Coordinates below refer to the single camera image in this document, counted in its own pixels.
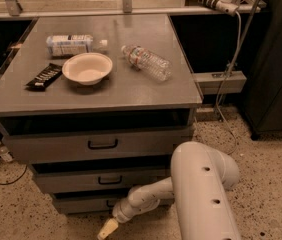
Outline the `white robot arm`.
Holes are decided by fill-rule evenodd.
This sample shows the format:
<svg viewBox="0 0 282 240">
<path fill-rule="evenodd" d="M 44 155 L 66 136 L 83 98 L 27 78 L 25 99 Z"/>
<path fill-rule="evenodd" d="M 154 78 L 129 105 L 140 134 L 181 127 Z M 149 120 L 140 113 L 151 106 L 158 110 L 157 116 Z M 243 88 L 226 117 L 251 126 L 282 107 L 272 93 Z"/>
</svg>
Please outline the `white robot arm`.
<svg viewBox="0 0 282 240">
<path fill-rule="evenodd" d="M 118 201 L 97 235 L 105 240 L 119 225 L 156 209 L 163 199 L 175 201 L 182 240 L 241 240 L 226 192 L 239 181 L 229 155 L 205 144 L 180 144 L 171 158 L 171 176 L 135 186 Z"/>
</svg>

